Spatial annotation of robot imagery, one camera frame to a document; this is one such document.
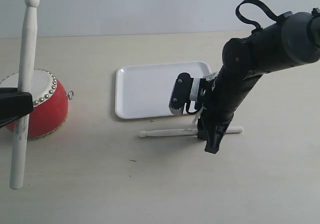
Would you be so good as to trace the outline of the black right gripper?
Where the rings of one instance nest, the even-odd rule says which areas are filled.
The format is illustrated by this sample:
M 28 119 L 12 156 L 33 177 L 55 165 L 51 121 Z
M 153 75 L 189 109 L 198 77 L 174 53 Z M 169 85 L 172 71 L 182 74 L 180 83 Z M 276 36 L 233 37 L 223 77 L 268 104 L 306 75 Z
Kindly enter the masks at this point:
M 198 102 L 202 112 L 197 138 L 206 140 L 205 152 L 216 154 L 234 115 L 235 74 L 219 71 L 200 79 Z

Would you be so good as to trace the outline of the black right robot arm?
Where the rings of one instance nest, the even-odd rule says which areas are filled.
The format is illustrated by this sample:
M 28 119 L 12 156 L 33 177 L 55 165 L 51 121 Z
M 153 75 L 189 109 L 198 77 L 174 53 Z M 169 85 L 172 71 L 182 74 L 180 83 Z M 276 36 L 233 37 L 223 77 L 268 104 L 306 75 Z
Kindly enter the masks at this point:
M 203 111 L 198 138 L 216 154 L 234 112 L 264 74 L 312 64 L 320 58 L 320 10 L 286 12 L 246 38 L 231 38 L 222 50 L 216 77 L 200 84 Z

